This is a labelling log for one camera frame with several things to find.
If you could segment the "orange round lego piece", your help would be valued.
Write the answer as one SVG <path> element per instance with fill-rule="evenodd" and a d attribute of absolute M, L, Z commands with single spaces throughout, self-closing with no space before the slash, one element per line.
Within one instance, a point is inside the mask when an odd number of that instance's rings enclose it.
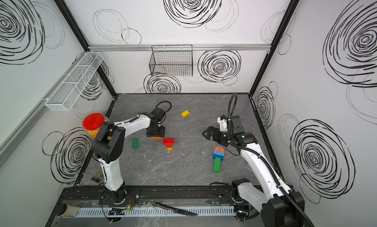
<path fill-rule="evenodd" d="M 225 153 L 225 149 L 222 146 L 216 146 L 214 148 L 214 153 Z"/>

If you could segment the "light blue lego brick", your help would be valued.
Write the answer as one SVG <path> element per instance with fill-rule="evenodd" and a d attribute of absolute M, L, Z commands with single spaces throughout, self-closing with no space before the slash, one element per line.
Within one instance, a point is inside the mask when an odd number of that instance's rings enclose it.
<path fill-rule="evenodd" d="M 225 157 L 225 153 L 222 153 L 222 152 L 217 152 L 217 151 L 214 151 L 213 153 L 213 158 L 214 159 L 220 159 L 221 161 L 224 160 L 224 157 Z"/>

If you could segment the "green lego plate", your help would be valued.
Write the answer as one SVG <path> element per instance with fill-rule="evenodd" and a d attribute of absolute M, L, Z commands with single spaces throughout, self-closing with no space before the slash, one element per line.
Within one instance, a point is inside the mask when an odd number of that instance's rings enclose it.
<path fill-rule="evenodd" d="M 138 148 L 138 138 L 132 139 L 132 149 Z"/>

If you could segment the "green tall lego brick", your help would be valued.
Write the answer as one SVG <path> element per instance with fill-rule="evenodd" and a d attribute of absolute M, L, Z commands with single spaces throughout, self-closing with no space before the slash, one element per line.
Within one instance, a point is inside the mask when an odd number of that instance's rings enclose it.
<path fill-rule="evenodd" d="M 220 172 L 220 168 L 221 168 L 221 159 L 216 157 L 215 162 L 214 162 L 213 172 L 218 174 Z"/>

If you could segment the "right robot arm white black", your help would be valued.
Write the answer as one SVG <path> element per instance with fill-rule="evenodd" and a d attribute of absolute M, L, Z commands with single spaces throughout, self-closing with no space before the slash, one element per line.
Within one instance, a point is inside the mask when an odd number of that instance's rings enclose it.
<path fill-rule="evenodd" d="M 236 148 L 252 168 L 262 189 L 258 190 L 249 181 L 240 180 L 235 187 L 238 196 L 260 213 L 264 226 L 309 227 L 311 225 L 304 212 L 303 196 L 299 192 L 292 191 L 276 173 L 252 133 L 237 133 L 235 129 L 224 132 L 210 126 L 202 135 L 207 140 Z"/>

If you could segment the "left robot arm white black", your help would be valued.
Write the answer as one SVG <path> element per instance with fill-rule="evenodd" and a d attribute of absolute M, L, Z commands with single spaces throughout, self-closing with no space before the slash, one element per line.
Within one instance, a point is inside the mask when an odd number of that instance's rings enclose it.
<path fill-rule="evenodd" d="M 121 122 L 105 121 L 100 127 L 91 150 L 95 160 L 101 165 L 105 178 L 105 193 L 113 202 L 122 203 L 126 199 L 125 183 L 119 163 L 125 138 L 144 129 L 148 137 L 163 137 L 165 127 L 162 126 L 162 122 L 165 118 L 164 112 L 156 115 L 141 113 Z"/>

